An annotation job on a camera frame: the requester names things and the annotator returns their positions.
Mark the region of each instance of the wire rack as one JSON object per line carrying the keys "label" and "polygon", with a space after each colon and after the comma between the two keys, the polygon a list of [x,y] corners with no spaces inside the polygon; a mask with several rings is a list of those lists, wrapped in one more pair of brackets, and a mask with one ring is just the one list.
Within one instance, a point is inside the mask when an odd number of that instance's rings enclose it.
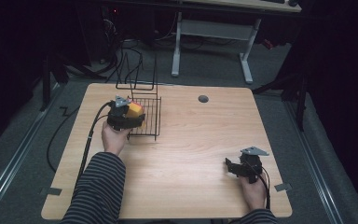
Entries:
{"label": "wire rack", "polygon": [[130,133],[131,136],[154,136],[155,140],[159,136],[160,119],[161,119],[161,97],[158,97],[158,75],[157,75],[157,57],[154,57],[154,66],[152,80],[150,82],[143,82],[140,87],[140,68],[143,66],[142,53],[139,54],[138,64],[130,69],[128,54],[124,55],[123,64],[127,64],[127,75],[122,76],[123,67],[118,73],[116,88],[118,90],[130,90],[131,99],[133,102],[141,105],[144,108],[145,123],[142,127],[133,129]]}

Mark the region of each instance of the light wood tabletop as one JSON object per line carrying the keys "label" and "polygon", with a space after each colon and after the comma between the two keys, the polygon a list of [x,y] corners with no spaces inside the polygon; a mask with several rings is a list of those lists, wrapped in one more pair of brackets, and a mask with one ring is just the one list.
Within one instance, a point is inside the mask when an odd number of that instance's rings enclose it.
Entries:
{"label": "light wood tabletop", "polygon": [[284,3],[273,3],[262,0],[183,0],[189,3],[213,4],[227,7],[247,7],[261,10],[271,10],[280,12],[300,12],[301,7],[296,5],[291,7],[288,0]]}
{"label": "light wood tabletop", "polygon": [[[91,84],[51,184],[62,189],[48,195],[45,219],[61,219],[70,205],[91,124],[104,103],[131,95],[112,84]],[[200,95],[209,98],[199,101]],[[271,211],[289,217],[285,191],[274,186],[282,178],[269,145],[254,96],[246,88],[158,86],[160,133],[132,136],[120,158],[127,167],[120,218],[226,218],[248,213],[238,178],[227,171],[225,158],[239,163],[240,150],[259,147],[270,178]],[[89,160],[103,151],[101,128],[94,129]]]}

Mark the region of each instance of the black metal wire frame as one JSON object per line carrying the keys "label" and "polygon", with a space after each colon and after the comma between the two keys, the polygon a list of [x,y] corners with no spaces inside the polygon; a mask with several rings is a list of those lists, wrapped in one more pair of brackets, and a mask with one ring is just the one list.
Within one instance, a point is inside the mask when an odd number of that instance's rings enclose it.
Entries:
{"label": "black metal wire frame", "polygon": [[[124,78],[124,84],[130,84],[129,87],[120,87],[123,83],[121,79],[122,69],[127,64],[128,74]],[[123,65],[120,68],[120,72],[117,73],[116,88],[118,90],[130,90],[131,99],[133,102],[141,105],[145,112],[145,125],[133,129],[130,136],[155,136],[155,141],[160,132],[160,119],[161,119],[161,97],[158,98],[158,74],[157,74],[157,57],[155,55],[154,68],[153,68],[153,79],[150,83],[151,88],[138,88],[139,82],[139,68],[143,68],[143,56],[140,54],[138,65],[135,68],[130,69],[130,63],[127,53],[124,55]],[[131,79],[131,74],[135,73],[135,79]]]}

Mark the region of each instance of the metal floor track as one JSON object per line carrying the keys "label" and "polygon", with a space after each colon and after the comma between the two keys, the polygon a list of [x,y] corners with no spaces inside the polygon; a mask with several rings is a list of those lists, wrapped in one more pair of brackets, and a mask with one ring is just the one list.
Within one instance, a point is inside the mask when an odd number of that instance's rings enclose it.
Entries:
{"label": "metal floor track", "polygon": [[51,105],[58,98],[58,96],[62,93],[64,86],[56,84],[52,90],[52,97],[49,105],[46,107],[44,111],[41,111],[36,119],[34,120],[33,125],[28,130],[27,134],[21,140],[19,147],[17,148],[15,154],[7,165],[5,171],[0,176],[0,201],[5,195],[7,188],[10,186],[11,181],[16,176],[16,173],[19,171],[25,157],[27,156],[30,145],[34,139],[35,134],[40,128],[40,125],[43,123],[46,115],[48,114]]}
{"label": "metal floor track", "polygon": [[312,154],[312,149],[310,148],[307,136],[298,129],[298,126],[296,124],[296,110],[290,102],[283,102],[283,105],[289,114],[293,126],[296,129],[298,139],[300,140],[302,145],[302,152],[304,154],[305,162],[310,170],[310,175],[313,179],[313,182],[315,183],[315,187],[322,200],[326,214],[330,219],[330,223],[341,224],[343,223],[343,220],[337,209],[331,190],[324,181],[324,177],[321,173],[321,170],[319,169],[319,166]]}

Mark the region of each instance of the hand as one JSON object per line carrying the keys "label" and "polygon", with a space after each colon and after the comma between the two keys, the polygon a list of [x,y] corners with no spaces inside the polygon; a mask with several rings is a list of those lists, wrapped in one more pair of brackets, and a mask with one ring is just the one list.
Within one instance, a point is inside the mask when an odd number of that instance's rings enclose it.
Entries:
{"label": "hand", "polygon": [[[261,174],[264,181],[266,181],[266,174]],[[249,177],[239,176],[242,184],[243,198],[248,204],[251,211],[265,207],[265,200],[267,197],[266,187],[264,187],[263,181],[257,178],[257,181],[253,184],[249,184]]]}
{"label": "hand", "polygon": [[118,156],[121,150],[124,148],[127,135],[131,129],[124,129],[122,131],[116,131],[105,121],[103,123],[102,139],[103,148],[105,152],[111,152]]}

